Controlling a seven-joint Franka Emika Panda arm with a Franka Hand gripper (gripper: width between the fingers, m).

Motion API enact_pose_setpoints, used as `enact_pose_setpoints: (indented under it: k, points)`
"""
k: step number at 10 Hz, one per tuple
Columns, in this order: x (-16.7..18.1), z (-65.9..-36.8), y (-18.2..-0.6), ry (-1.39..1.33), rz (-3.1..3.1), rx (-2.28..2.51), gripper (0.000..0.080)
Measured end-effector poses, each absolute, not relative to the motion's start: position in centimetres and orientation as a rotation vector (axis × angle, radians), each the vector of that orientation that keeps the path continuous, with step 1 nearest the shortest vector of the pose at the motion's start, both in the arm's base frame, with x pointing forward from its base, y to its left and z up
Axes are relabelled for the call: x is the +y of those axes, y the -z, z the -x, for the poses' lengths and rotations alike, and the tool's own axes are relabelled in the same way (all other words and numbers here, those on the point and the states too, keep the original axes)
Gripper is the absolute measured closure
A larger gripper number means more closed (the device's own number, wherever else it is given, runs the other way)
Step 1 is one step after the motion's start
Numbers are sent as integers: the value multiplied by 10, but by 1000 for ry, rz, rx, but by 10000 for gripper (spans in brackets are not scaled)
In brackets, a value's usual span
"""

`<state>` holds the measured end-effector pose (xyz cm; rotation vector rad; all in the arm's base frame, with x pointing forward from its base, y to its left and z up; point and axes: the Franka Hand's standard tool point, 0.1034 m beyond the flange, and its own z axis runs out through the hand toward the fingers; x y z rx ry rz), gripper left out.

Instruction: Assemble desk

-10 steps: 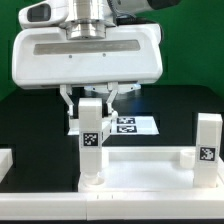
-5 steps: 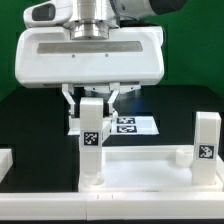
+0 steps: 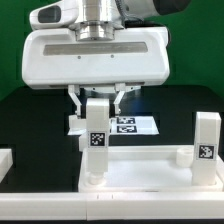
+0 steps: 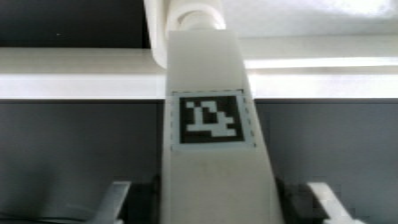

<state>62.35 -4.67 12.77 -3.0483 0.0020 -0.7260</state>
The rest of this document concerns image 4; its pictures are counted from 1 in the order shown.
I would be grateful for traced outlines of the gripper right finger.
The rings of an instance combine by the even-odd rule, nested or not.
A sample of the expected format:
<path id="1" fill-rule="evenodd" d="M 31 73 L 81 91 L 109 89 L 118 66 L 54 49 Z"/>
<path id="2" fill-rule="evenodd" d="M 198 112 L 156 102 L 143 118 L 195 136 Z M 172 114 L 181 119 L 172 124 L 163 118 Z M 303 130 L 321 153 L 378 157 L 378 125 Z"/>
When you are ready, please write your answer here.
<path id="1" fill-rule="evenodd" d="M 285 224 L 364 224 L 342 206 L 324 182 L 287 184 L 275 179 Z"/>

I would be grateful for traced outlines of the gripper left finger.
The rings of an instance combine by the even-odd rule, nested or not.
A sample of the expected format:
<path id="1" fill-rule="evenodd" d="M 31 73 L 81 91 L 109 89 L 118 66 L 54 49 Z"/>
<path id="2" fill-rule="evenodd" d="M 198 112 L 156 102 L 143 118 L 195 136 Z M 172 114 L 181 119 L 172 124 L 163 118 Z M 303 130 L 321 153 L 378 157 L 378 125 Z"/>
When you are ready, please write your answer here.
<path id="1" fill-rule="evenodd" d="M 157 180 L 113 181 L 101 198 L 93 224 L 157 224 Z"/>

